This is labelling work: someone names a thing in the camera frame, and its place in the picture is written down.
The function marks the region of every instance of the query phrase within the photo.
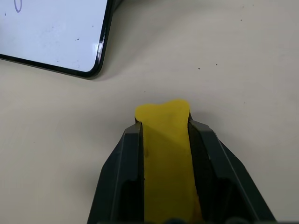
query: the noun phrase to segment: yellow object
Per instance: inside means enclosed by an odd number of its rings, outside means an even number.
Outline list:
[[[179,218],[201,221],[188,135],[189,104],[173,100],[136,108],[142,122],[144,153],[144,221]]]

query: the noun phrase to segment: beige table surface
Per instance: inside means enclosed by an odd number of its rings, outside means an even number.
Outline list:
[[[0,61],[0,223],[86,223],[136,106],[173,98],[239,157],[276,219],[299,220],[298,8],[125,0],[93,81]]]

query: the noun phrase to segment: black plastic holder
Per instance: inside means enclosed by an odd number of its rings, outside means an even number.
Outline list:
[[[213,130],[190,116],[188,133],[204,221],[275,222],[246,168]],[[142,124],[136,122],[125,130],[102,168],[87,224],[144,222],[143,190]]]

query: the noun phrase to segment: black tablet bezel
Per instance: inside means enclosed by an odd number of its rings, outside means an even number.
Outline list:
[[[103,66],[104,55],[105,55],[105,50],[106,50],[106,46],[107,46],[108,34],[109,34],[109,30],[110,30],[113,12],[114,12],[114,0],[107,0],[107,6],[106,6],[106,11],[105,11],[104,21],[103,21],[103,26],[102,26],[102,32],[100,35],[98,53],[96,56],[94,67],[88,72],[62,68],[62,67],[58,67],[55,65],[34,62],[34,61],[25,60],[25,59],[17,58],[17,57],[11,57],[11,56],[2,55],[2,54],[0,54],[0,59],[4,59],[7,61],[16,62],[16,63],[20,63],[20,64],[24,64],[24,65],[29,65],[29,66],[33,66],[33,67],[37,67],[37,68],[41,68],[41,69],[46,69],[46,70],[50,70],[50,71],[55,71],[55,72],[63,73],[66,75],[76,76],[76,77],[81,77],[81,78],[86,78],[86,79],[95,78]]]

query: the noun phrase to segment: yellow sponge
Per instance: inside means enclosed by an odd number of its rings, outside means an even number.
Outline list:
[[[201,221],[188,135],[189,104],[177,99],[136,108],[144,150],[144,221]]]

